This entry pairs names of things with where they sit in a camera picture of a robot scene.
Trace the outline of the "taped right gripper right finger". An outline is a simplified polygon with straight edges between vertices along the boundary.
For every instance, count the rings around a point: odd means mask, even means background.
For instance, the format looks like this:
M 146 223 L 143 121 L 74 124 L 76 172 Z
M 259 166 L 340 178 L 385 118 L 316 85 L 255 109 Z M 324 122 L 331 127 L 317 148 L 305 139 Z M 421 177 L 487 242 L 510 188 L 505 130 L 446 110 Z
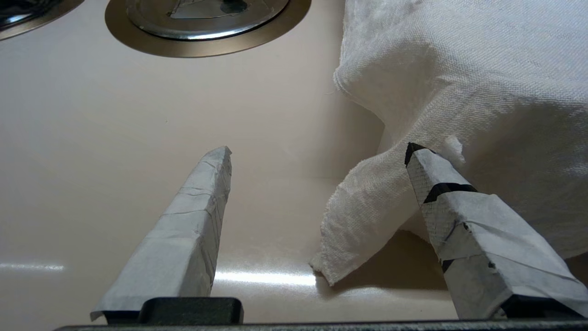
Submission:
M 422 145 L 404 163 L 458 318 L 587 317 L 586 286 L 502 199 Z

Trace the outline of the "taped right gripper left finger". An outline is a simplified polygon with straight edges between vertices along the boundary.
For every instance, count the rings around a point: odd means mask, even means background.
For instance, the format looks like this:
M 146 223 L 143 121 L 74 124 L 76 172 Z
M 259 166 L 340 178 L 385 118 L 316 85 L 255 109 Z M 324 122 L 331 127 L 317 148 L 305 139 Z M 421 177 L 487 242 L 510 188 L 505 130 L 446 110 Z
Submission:
M 90 313 L 107 324 L 233 325 L 243 305 L 210 297 L 231 190 L 228 147 L 202 157 Z

